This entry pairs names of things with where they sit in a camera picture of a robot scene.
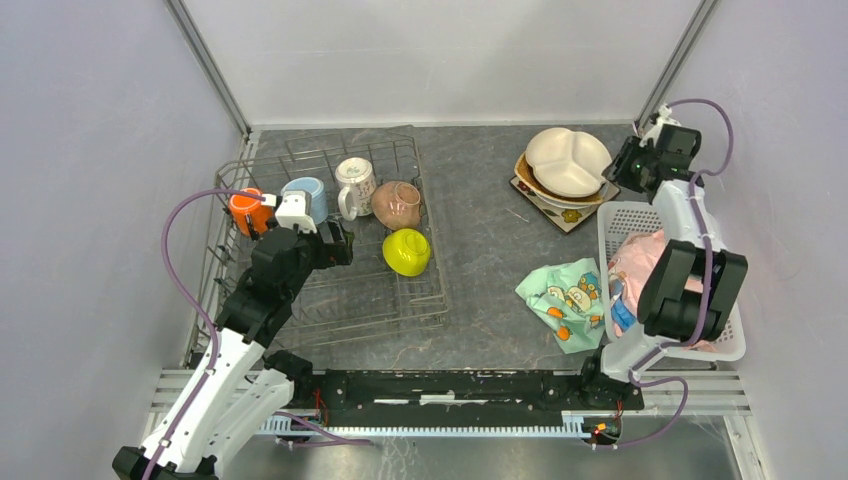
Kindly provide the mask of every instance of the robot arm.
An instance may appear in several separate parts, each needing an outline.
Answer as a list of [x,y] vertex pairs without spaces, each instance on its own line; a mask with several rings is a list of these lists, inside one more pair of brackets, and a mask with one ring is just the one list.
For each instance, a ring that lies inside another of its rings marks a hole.
[[[686,290],[685,285],[692,276],[704,277],[705,237],[712,250],[712,278],[703,285],[709,307],[698,340],[713,341],[721,335],[748,269],[745,257],[726,250],[715,219],[704,207],[700,178],[693,189],[695,201],[690,201],[694,172],[689,167],[700,149],[701,134],[681,127],[670,115],[671,109],[661,107],[643,138],[628,138],[608,175],[610,181],[647,193],[669,239],[640,295],[638,323],[604,347],[599,368],[592,371],[616,382],[629,383],[631,375],[638,380],[642,371],[663,357],[663,345],[692,337],[702,294]],[[706,232],[701,231],[694,206],[700,210]]]
[[[247,393],[228,407],[244,375],[262,359],[291,316],[292,302],[310,273],[349,265],[353,260],[353,234],[331,221],[328,227],[333,241],[324,243],[306,214],[308,193],[287,193],[282,199],[266,196],[266,201],[277,207],[279,226],[259,239],[251,253],[251,267],[241,276],[216,319],[218,331],[213,334],[219,336],[220,349],[215,368],[207,368],[212,355],[210,345],[168,415],[141,448],[123,447],[119,451],[112,463],[119,478],[143,478],[160,447],[150,479],[218,478],[216,475],[220,476],[259,426],[289,403],[295,391],[293,380],[303,370],[311,372],[311,364],[278,361],[274,354]],[[203,388],[193,396],[194,387],[201,381],[205,381]],[[189,406],[185,414],[177,418],[186,404]],[[165,440],[165,432],[174,422],[178,422],[178,429]]]

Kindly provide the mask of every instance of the wire dish rack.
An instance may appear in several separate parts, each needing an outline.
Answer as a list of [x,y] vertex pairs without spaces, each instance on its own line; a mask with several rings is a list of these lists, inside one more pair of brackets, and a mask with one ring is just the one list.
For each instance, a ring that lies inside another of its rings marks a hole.
[[[394,335],[410,330],[445,326],[448,299],[439,269],[438,246],[433,237],[435,226],[427,213],[427,199],[420,174],[415,139],[386,130],[380,141],[348,145],[340,133],[297,138],[285,142],[281,156],[243,159],[221,167],[215,186],[241,189],[256,187],[279,194],[289,181],[315,177],[324,182],[330,218],[341,221],[355,235],[353,263],[327,270],[316,270],[294,302],[293,315],[280,330],[269,352],[332,345]],[[421,192],[421,224],[418,230],[427,237],[433,251],[427,270],[408,278],[391,270],[383,259],[382,244],[391,233],[374,215],[344,221],[339,213],[336,166],[350,157],[362,157],[374,166],[377,182],[401,180]],[[242,235],[228,215],[227,199],[217,196],[209,220],[209,237],[198,298],[210,313],[217,314],[236,281],[250,265],[250,253],[256,242]],[[331,238],[325,224],[319,226],[325,239]],[[202,352],[209,341],[199,316],[189,343],[186,361],[192,353]]]

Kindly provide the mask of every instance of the gray table surface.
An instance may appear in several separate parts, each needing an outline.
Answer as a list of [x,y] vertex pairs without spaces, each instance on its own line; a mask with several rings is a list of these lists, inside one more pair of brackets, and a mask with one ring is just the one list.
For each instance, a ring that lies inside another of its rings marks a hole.
[[[571,125],[615,156],[628,125]],[[402,127],[415,137],[450,311],[447,326],[391,337],[305,348],[316,368],[448,369],[580,368],[589,352],[564,354],[515,294],[519,282],[544,265],[598,258],[593,216],[568,235],[508,184],[516,159],[544,126]],[[384,129],[264,131],[256,157],[285,153],[285,140],[341,132],[349,144],[368,143]],[[641,196],[624,191],[617,200]],[[664,359],[657,368],[708,368]]]

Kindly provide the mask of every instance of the bowl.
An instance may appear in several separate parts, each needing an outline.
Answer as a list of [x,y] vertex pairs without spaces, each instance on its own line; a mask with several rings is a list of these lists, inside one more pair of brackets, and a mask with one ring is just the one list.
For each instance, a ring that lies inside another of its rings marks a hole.
[[539,132],[527,144],[525,155],[539,183],[563,197],[585,197],[600,190],[606,181],[603,171],[612,163],[600,140],[561,127]]
[[402,228],[383,241],[383,258],[404,277],[417,277],[430,261],[430,242],[418,230]]
[[521,180],[521,184],[518,185],[519,189],[532,193],[545,203],[559,208],[580,209],[591,207],[592,205],[600,205],[604,203],[604,195],[606,195],[606,191],[609,188],[609,182],[606,182],[601,186],[600,190],[587,197],[563,197],[557,195],[543,187],[536,180],[536,177],[533,176],[533,170],[530,168],[530,164],[527,163],[527,158],[523,153],[515,164],[514,172],[515,176]]
[[387,182],[371,196],[377,220],[389,230],[415,228],[421,223],[421,193],[406,182]]

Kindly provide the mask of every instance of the yellow bowl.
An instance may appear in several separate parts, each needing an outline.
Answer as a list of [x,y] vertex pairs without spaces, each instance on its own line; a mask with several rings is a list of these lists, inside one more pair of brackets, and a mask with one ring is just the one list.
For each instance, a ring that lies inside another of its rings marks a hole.
[[421,232],[402,228],[383,241],[383,258],[399,274],[417,277],[430,261],[430,242]]

